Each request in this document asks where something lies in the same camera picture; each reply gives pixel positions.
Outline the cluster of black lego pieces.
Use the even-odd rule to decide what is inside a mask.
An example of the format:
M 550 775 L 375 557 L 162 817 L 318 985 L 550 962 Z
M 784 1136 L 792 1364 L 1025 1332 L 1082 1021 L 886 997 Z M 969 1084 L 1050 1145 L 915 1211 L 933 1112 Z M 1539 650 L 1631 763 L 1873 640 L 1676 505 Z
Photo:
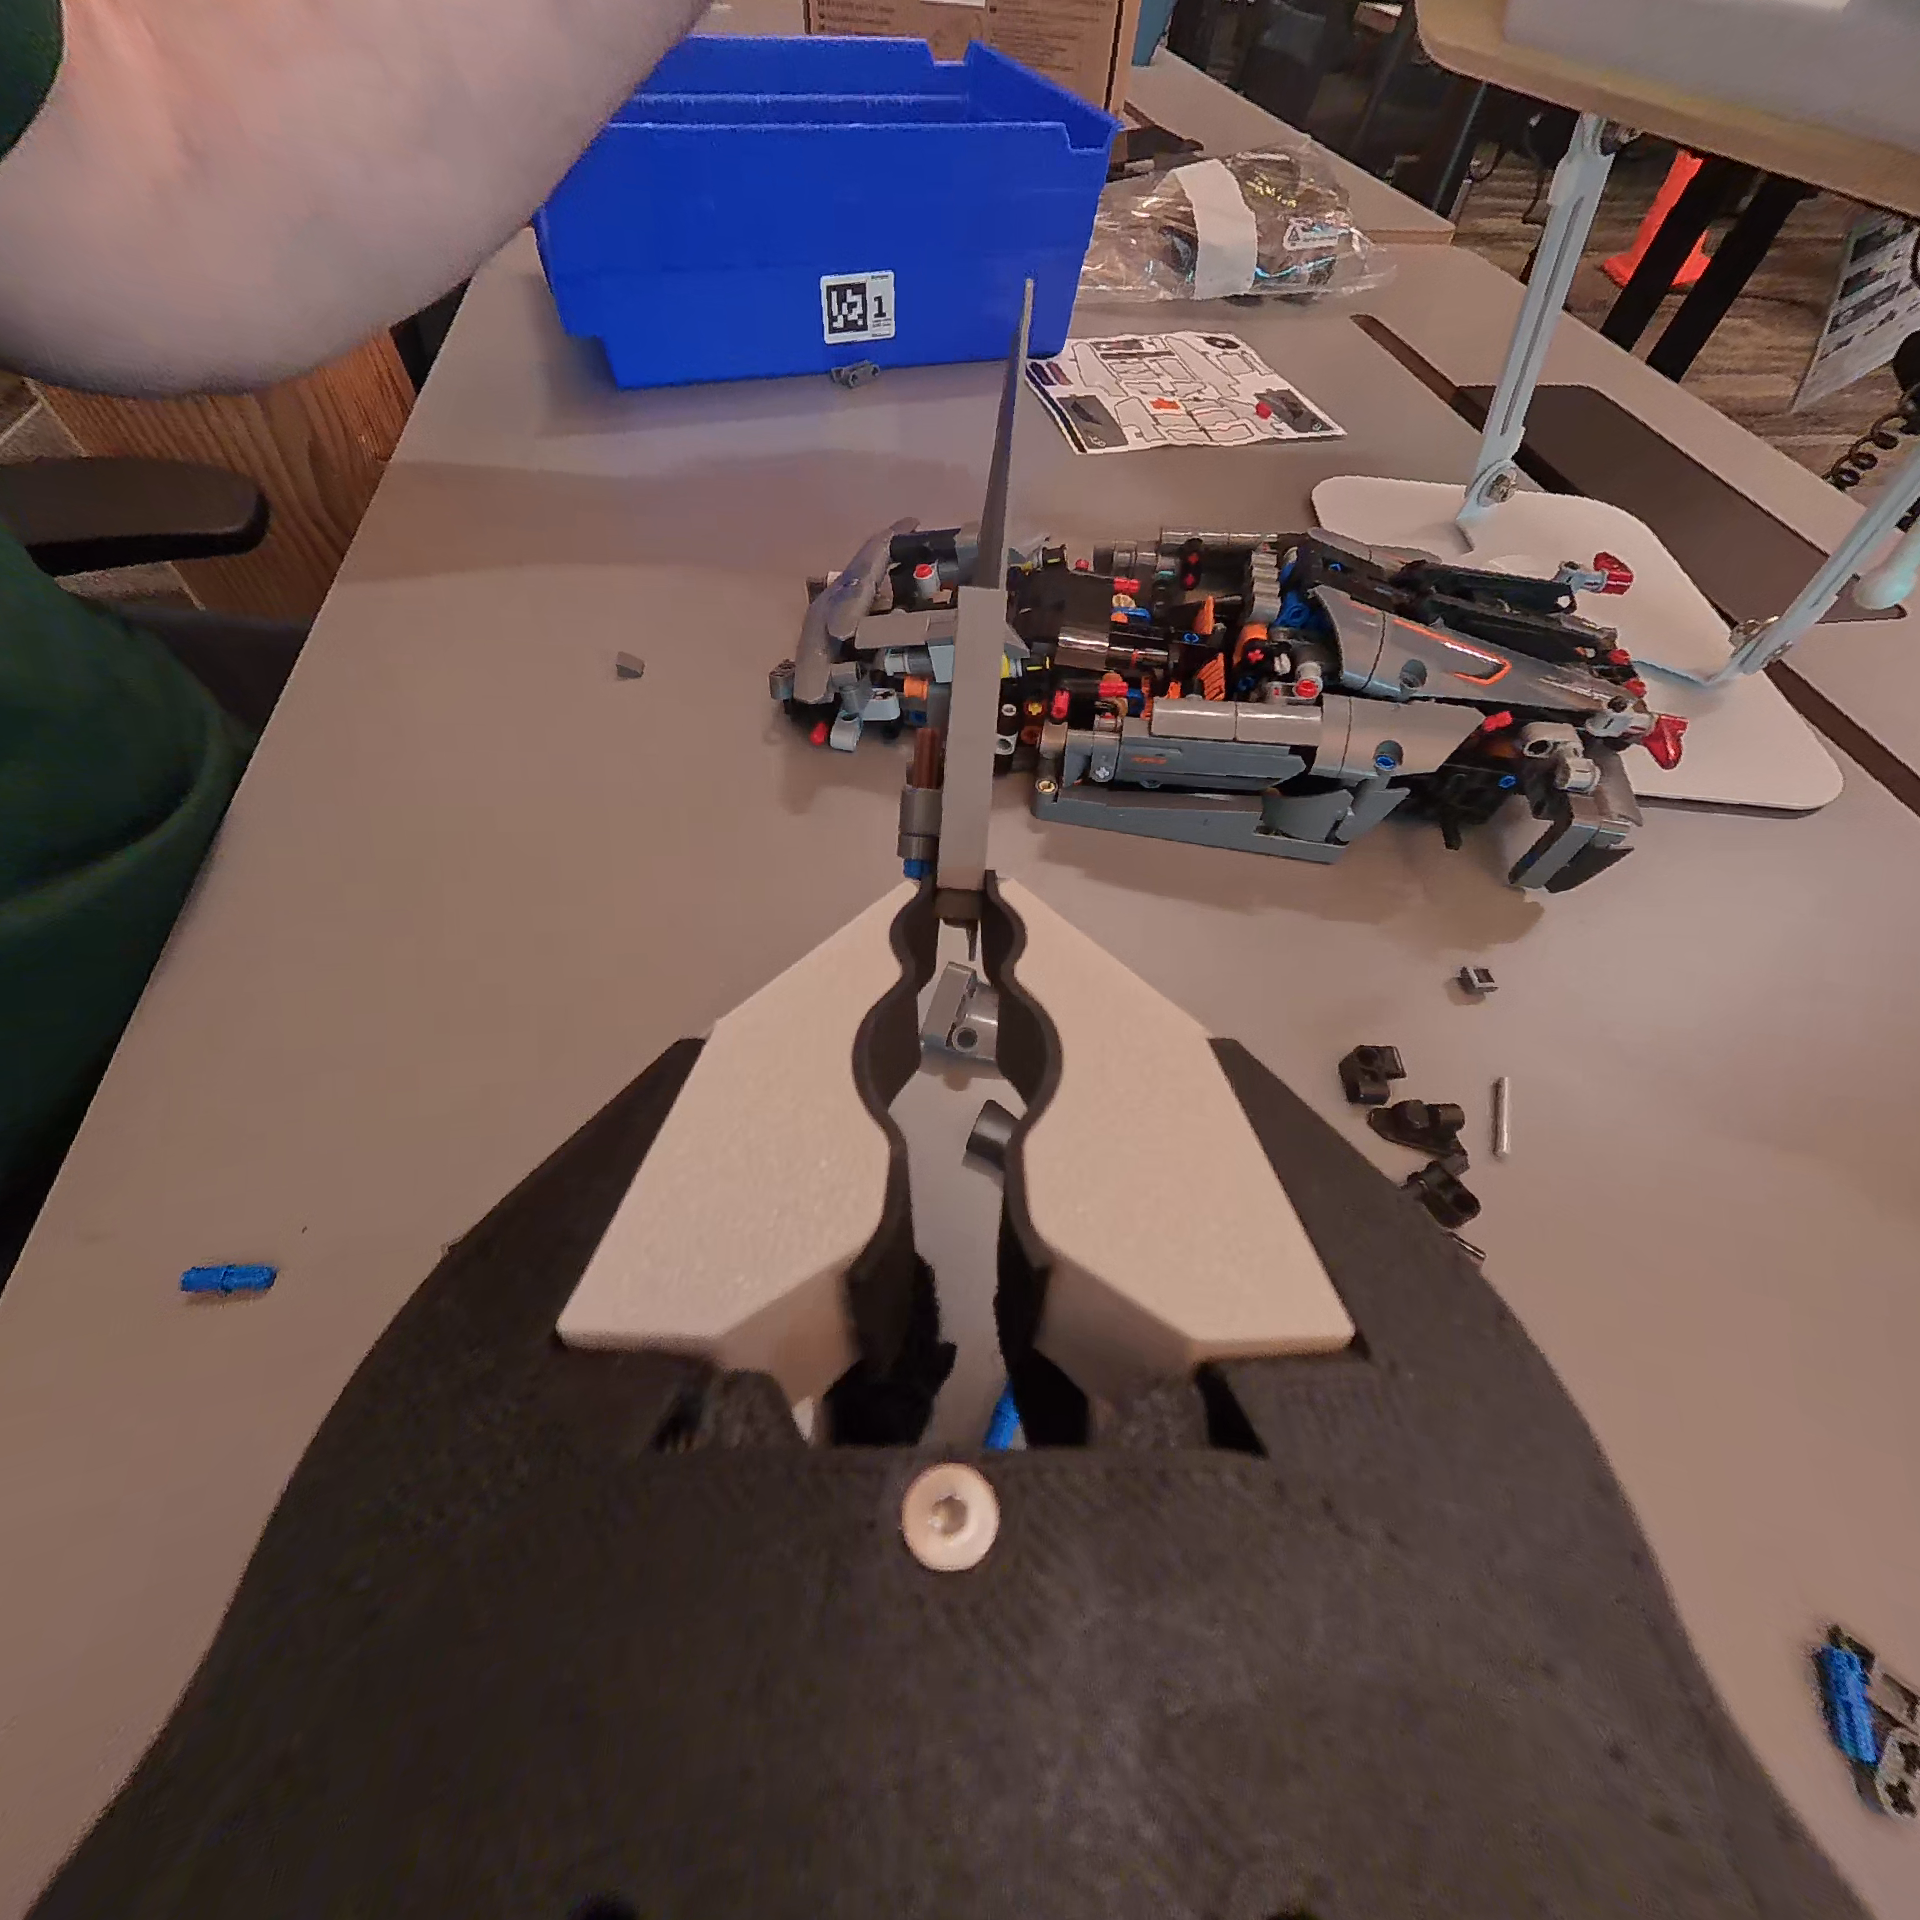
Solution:
M 1462 1112 L 1455 1103 L 1391 1103 L 1406 1084 L 1406 1058 L 1395 1045 L 1353 1045 L 1339 1058 L 1339 1091 L 1347 1107 L 1368 1112 L 1368 1128 L 1406 1151 L 1418 1151 L 1424 1164 L 1406 1179 L 1406 1194 L 1483 1266 L 1483 1247 L 1462 1240 L 1477 1222 L 1477 1194 L 1462 1184 Z

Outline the white sticker sheet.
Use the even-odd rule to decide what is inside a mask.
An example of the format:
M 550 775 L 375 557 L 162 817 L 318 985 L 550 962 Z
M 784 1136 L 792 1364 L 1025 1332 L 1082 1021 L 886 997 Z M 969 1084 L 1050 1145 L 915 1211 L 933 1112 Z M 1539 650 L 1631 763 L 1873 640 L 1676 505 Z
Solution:
M 1224 330 L 1076 335 L 1025 382 L 1071 453 L 1339 444 L 1345 427 Z

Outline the grey lego wing assembly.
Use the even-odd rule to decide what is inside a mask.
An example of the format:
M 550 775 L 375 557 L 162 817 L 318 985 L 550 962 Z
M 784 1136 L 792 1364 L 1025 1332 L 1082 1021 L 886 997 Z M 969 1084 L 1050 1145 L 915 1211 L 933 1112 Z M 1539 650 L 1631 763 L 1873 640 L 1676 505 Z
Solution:
M 897 857 L 913 884 L 933 884 L 933 916 L 982 952 L 996 806 L 996 723 L 1002 676 L 1002 578 L 1008 578 L 1008 480 L 1019 437 L 1019 397 L 1025 363 L 1036 287 L 1021 280 L 1021 319 L 1002 359 L 996 413 L 996 455 L 982 497 L 976 563 L 958 580 L 954 674 L 943 723 L 915 733 L 906 786 L 897 795 Z

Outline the printed paper leaflet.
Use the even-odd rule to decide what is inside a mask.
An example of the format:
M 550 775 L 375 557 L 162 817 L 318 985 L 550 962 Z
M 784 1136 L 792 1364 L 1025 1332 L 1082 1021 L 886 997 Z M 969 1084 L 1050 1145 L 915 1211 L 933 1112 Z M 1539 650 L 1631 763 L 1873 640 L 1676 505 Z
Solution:
M 1797 382 L 1792 413 L 1894 363 L 1920 326 L 1920 223 L 1859 213 L 1846 231 L 1832 306 Z

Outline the orange traffic cone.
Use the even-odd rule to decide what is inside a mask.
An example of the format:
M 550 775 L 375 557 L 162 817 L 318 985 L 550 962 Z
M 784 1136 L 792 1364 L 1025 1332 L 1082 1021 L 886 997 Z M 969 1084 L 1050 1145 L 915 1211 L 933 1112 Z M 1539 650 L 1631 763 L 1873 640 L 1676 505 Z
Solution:
M 1609 252 L 1602 262 L 1602 277 L 1609 287 L 1625 292 L 1632 280 L 1632 270 L 1643 269 L 1643 252 L 1661 235 L 1667 216 L 1676 213 L 1676 204 L 1695 184 L 1695 176 L 1698 176 L 1698 156 L 1695 153 L 1676 153 L 1673 166 L 1667 166 L 1667 178 L 1655 184 L 1655 194 L 1652 194 L 1652 204 L 1647 204 L 1647 213 L 1643 213 L 1643 223 L 1632 231 L 1632 246 L 1625 252 Z M 1701 252 L 1701 240 L 1695 240 L 1688 252 L 1685 252 L 1685 262 L 1673 270 L 1667 292 L 1695 292 L 1701 280 L 1701 270 L 1708 270 L 1708 252 Z

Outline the grey lego vehicle model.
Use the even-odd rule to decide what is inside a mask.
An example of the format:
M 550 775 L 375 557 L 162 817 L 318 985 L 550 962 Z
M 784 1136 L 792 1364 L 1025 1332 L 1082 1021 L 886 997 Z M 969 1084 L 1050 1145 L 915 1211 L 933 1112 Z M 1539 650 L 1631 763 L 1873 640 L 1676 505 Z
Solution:
M 1583 590 L 1631 569 L 1533 580 L 1319 528 L 1008 549 L 996 775 L 1038 818 L 1293 862 L 1395 817 L 1460 854 L 1525 806 L 1506 884 L 1570 894 L 1632 847 L 1625 756 L 1676 770 L 1688 733 Z

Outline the blue and black lego pin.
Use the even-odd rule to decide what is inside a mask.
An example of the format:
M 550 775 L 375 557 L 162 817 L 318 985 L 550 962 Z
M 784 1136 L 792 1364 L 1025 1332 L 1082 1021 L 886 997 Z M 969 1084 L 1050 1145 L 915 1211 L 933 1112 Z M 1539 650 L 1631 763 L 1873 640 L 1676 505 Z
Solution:
M 1835 1619 L 1815 1644 L 1815 1687 L 1828 1740 L 1863 1804 L 1920 1819 L 1920 1694 Z

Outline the blue bin with white label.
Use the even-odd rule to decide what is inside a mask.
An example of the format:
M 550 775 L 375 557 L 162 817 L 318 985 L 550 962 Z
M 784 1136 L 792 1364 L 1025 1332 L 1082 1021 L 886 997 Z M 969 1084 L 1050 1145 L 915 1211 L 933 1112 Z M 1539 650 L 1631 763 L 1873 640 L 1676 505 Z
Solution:
M 913 39 L 687 39 L 535 216 L 615 386 L 1002 359 L 1071 319 L 1119 122 Z

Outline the black desk mat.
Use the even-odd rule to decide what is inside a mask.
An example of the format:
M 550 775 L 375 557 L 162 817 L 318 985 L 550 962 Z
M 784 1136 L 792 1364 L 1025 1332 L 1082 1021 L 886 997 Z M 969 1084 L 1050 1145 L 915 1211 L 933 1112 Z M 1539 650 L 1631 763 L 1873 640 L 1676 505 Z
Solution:
M 1474 433 L 1483 427 L 1490 386 L 1449 382 L 1381 319 L 1361 315 L 1353 323 Z M 1747 474 L 1742 460 L 1673 444 L 1655 424 L 1643 424 L 1587 382 L 1539 386 L 1521 468 L 1543 495 L 1596 497 L 1640 514 L 1731 628 L 1783 611 L 1792 590 L 1806 584 L 1802 578 L 1815 578 L 1815 569 L 1828 563 L 1822 544 L 1806 540 L 1802 524 L 1774 514 L 1768 502 L 1745 489 Z M 1768 676 L 1842 756 L 1859 763 L 1871 756 L 1894 756 L 1894 747 L 1846 720 L 1797 668 L 1774 665 Z

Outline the cardboard box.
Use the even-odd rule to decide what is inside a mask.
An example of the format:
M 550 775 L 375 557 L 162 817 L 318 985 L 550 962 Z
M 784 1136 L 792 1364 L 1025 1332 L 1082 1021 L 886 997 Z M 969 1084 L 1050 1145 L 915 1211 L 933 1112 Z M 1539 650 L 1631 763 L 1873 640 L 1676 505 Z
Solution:
M 809 39 L 915 39 L 933 59 L 969 44 L 1112 112 L 1127 92 L 1135 0 L 806 0 Z

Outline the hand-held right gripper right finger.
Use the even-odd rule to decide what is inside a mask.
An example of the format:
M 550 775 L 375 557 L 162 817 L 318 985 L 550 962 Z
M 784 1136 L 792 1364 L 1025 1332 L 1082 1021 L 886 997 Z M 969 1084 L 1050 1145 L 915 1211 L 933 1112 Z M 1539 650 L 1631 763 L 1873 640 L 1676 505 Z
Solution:
M 1091 1402 L 1358 1336 L 1206 1028 L 1021 882 L 991 882 L 996 1066 L 1021 1096 L 1002 1222 L 1030 1349 Z

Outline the clear plastic parts bag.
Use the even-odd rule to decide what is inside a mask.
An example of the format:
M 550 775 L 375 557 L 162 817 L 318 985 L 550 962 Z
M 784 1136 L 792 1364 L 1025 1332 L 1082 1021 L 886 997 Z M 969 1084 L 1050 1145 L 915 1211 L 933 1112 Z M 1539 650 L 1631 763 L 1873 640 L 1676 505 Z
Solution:
M 1391 270 L 1315 156 L 1253 147 L 1110 178 L 1076 295 L 1310 306 L 1378 292 Z

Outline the white book stand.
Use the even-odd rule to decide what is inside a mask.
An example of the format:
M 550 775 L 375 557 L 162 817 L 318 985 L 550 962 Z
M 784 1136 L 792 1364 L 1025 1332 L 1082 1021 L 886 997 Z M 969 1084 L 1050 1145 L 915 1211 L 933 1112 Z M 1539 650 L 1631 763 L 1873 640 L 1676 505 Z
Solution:
M 1552 176 L 1539 269 L 1506 341 L 1474 480 L 1399 482 L 1339 474 L 1310 489 L 1331 528 L 1462 563 L 1570 563 L 1593 549 L 1632 572 L 1625 643 L 1688 720 L 1680 770 L 1632 775 L 1652 800 L 1810 817 L 1842 770 L 1761 676 L 1849 590 L 1859 611 L 1913 596 L 1913 455 L 1761 621 L 1726 628 L 1667 544 L 1631 513 L 1533 495 L 1521 480 L 1525 413 L 1548 367 L 1570 277 L 1609 176 L 1609 133 L 1792 176 L 1913 216 L 1920 11 L 1913 7 L 1413 7 L 1418 39 L 1460 78 L 1570 105 L 1570 156 Z

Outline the person's left forearm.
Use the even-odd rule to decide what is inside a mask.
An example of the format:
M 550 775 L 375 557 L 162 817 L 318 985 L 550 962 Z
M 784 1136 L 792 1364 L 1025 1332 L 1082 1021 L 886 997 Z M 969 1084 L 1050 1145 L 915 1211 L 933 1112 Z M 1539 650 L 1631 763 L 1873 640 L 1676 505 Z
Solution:
M 5 7 L 0 359 L 251 394 L 485 269 L 699 0 Z

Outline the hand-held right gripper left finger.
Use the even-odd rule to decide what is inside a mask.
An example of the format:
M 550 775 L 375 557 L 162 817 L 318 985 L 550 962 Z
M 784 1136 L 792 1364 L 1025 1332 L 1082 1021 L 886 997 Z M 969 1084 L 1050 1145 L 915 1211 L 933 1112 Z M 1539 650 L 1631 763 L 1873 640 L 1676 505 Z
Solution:
M 897 884 L 712 1021 L 557 1311 L 565 1349 L 762 1372 L 787 1402 L 903 1364 L 919 1282 L 891 1103 L 933 945 L 933 884 Z

